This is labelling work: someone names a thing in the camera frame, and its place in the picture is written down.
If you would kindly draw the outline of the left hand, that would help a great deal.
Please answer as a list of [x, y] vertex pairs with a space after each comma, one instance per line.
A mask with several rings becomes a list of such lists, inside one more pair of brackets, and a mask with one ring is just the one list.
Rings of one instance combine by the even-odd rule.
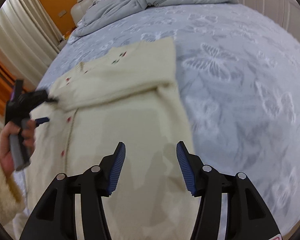
[[0, 133], [0, 165], [6, 178], [10, 178], [15, 171], [13, 151], [16, 148], [12, 146], [12, 137], [18, 134], [22, 130], [21, 136], [23, 137], [23, 145], [30, 150], [30, 155], [33, 154], [35, 149], [35, 136], [34, 132], [37, 127], [37, 123], [34, 120], [28, 120], [26, 127], [21, 129], [13, 122], [8, 122]]

